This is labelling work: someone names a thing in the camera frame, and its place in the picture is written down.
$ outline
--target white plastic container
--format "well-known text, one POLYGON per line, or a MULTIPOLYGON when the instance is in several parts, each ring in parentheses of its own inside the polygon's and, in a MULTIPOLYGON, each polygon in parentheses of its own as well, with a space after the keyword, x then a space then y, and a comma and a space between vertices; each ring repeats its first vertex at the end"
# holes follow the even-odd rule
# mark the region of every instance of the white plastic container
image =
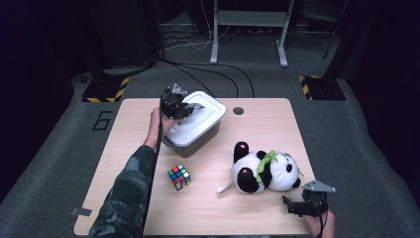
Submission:
POLYGON ((194 109, 192 114, 175 124, 162 141, 183 158, 188 158, 217 135, 226 107, 202 91, 189 94, 183 102, 199 103, 204 108, 194 109))

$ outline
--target black equipment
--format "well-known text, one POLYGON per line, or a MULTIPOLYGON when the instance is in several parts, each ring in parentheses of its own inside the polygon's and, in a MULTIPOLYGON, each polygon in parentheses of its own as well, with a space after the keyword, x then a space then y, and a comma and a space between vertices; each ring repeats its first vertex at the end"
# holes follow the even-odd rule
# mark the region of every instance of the black equipment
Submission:
POLYGON ((291 201, 283 196, 283 202, 287 205, 289 213, 317 217, 328 211, 327 192, 336 192, 335 188, 317 180, 304 184, 302 188, 303 202, 291 201))
POLYGON ((182 102, 187 94, 187 91, 177 84, 172 89, 166 89, 160 99, 161 112, 168 118, 182 119, 190 115, 195 108, 202 108, 202 105, 198 103, 182 102))

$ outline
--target rubik's cube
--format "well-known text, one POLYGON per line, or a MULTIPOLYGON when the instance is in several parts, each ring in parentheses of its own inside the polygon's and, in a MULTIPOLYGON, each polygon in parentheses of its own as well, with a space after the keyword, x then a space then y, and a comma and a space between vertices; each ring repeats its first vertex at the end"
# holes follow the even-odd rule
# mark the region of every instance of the rubik's cube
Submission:
POLYGON ((168 171, 167 174, 172 180, 176 190, 181 190, 191 183, 191 176, 182 164, 174 167, 172 170, 168 171))

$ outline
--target camouflage sleeve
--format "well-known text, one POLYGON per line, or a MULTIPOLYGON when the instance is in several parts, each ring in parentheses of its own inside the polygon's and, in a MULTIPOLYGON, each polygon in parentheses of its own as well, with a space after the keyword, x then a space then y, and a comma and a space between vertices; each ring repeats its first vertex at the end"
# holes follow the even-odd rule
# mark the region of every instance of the camouflage sleeve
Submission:
POLYGON ((89 237, 141 237, 155 151, 142 145, 115 179, 89 237))

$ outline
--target human hand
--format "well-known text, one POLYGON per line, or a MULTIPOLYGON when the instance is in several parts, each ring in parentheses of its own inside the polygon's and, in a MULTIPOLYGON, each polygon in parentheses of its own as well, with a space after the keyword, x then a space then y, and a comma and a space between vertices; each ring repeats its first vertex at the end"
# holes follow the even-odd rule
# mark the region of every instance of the human hand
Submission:
MULTIPOLYGON (((150 146, 152 149, 157 147, 158 142, 158 124, 159 124, 159 109, 155 108, 151 113, 151 122, 149 125, 149 133, 146 137, 144 145, 150 146)), ((169 130, 175 125, 175 123, 180 122, 182 119, 170 119, 165 115, 161 118, 162 131, 161 135, 165 136, 169 130)))
MULTIPOLYGON (((321 222, 319 217, 313 216, 302 216, 306 221, 306 224, 309 226, 309 230, 313 237, 318 237, 321 232, 321 222)), ((336 224, 336 215, 331 210, 324 212, 322 215, 322 221, 325 223, 324 230, 322 233, 323 238, 332 238, 335 235, 335 224, 336 224)))

